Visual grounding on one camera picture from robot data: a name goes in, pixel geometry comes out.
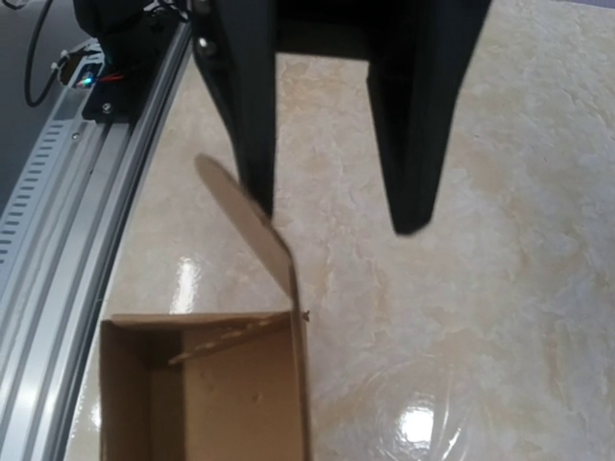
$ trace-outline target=brown box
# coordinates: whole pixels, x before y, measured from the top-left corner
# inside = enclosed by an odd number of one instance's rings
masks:
[[[204,156],[196,167],[292,307],[103,321],[102,459],[308,461],[305,322],[292,255],[223,167]]]

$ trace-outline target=cardboard lid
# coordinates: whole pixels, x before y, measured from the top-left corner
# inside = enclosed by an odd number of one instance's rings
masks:
[[[312,459],[307,376],[307,348],[305,317],[302,313],[295,264],[286,242],[274,229],[267,215],[234,178],[215,159],[200,155],[195,159],[196,170],[234,227],[250,245],[262,265],[292,301],[290,323],[293,330],[296,373],[302,406],[304,459]]]

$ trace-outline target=marble pattern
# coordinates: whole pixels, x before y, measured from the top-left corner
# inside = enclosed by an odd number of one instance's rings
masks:
[[[615,12],[495,0],[433,223],[393,234],[355,61],[279,57],[275,224],[308,324],[319,461],[615,459]],[[191,63],[104,316],[284,298],[194,171],[233,168]],[[96,347],[92,357],[96,357]],[[68,461],[99,459],[90,360]]]

